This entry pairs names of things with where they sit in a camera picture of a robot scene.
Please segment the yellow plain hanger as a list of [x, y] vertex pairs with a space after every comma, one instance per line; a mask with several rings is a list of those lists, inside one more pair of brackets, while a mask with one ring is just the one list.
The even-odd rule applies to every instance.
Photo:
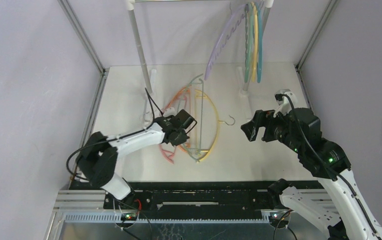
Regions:
[[221, 119], [213, 100], [204, 91], [196, 90], [195, 98], [195, 103], [200, 104], [195, 106], [195, 110], [199, 112], [197, 116], [200, 117], [200, 122], [195, 143], [189, 151], [195, 162], [200, 163], [209, 158], [214, 151], [220, 137], [221, 127], [233, 126], [236, 120], [231, 115]]

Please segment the orange plain hanger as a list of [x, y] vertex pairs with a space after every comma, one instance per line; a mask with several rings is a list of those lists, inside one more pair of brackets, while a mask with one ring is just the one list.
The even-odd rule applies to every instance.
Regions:
[[[183, 87], [171, 100], [169, 104], [168, 116], [176, 115], [181, 109], [186, 109], [188, 105], [188, 100], [190, 98], [190, 89]], [[190, 146], [189, 141], [185, 143], [186, 147]], [[175, 146], [172, 151], [167, 155], [168, 159], [173, 162], [177, 147]]]

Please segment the grey-green plain hanger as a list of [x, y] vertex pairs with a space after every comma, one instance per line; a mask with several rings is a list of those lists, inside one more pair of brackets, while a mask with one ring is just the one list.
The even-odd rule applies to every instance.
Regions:
[[188, 133], [190, 146], [186, 147], [182, 144], [181, 147], [196, 163], [200, 163], [202, 159], [202, 130], [203, 122], [203, 94], [204, 94], [204, 74], [199, 74], [189, 81], [185, 88], [190, 89], [190, 100], [188, 103], [189, 109], [185, 109], [197, 121], [195, 128]]

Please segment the yellow wavy hanger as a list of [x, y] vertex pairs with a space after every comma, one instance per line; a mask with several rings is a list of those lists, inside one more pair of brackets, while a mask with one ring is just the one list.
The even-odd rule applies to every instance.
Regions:
[[251, 54], [251, 81], [255, 82], [257, 76], [257, 59], [258, 59], [258, 9], [257, 4], [252, 2], [252, 11], [253, 11], [253, 50]]

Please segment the purple wavy hanger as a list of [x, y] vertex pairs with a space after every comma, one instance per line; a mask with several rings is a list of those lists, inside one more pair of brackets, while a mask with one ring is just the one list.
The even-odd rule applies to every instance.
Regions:
[[217, 40], [215, 41], [214, 47], [208, 59], [206, 65], [204, 80], [208, 80], [211, 71], [222, 54], [222, 51], [230, 42], [232, 36], [234, 36], [237, 29], [241, 26], [246, 16], [246, 3], [239, 5], [232, 11], [230, 17], [227, 19], [226, 23], [223, 25], [222, 31], [219, 34]]

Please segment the green wavy hanger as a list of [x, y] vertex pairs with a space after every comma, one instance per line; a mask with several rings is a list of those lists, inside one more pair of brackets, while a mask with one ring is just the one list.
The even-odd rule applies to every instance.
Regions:
[[249, 81], [249, 71], [250, 71], [250, 55], [252, 50], [252, 43], [250, 35], [253, 30], [252, 23], [253, 16], [253, 3], [247, 3], [245, 6], [245, 71], [244, 71], [244, 83]]

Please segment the blue wavy hanger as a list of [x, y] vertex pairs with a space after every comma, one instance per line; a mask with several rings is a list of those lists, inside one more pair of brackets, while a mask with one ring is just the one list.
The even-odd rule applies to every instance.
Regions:
[[264, 1], [262, 0], [259, 7], [258, 7], [258, 59], [257, 59], [257, 83], [261, 83], [262, 80], [262, 38], [263, 38], [263, 7], [264, 7]]

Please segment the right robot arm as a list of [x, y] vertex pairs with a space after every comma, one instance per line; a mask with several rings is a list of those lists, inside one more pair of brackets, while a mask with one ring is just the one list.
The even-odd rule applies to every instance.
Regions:
[[338, 144], [322, 136], [320, 125], [312, 110], [296, 108], [287, 114], [257, 110], [252, 120], [241, 126], [251, 142], [264, 128], [264, 142], [278, 141], [294, 151], [303, 167], [326, 190], [336, 213], [305, 199], [282, 178], [267, 189], [270, 207], [284, 206], [298, 213], [330, 240], [382, 240], [382, 226], [366, 205], [348, 157]]

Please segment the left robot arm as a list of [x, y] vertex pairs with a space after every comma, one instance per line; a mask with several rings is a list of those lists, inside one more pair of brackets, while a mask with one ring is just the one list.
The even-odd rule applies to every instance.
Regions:
[[124, 157], [152, 145], [181, 145], [196, 124], [197, 120], [182, 109], [176, 115], [156, 117], [146, 128], [126, 135], [104, 135], [98, 131], [73, 152], [75, 163], [91, 186], [108, 192], [127, 209], [134, 204], [135, 195], [128, 182], [116, 173]]

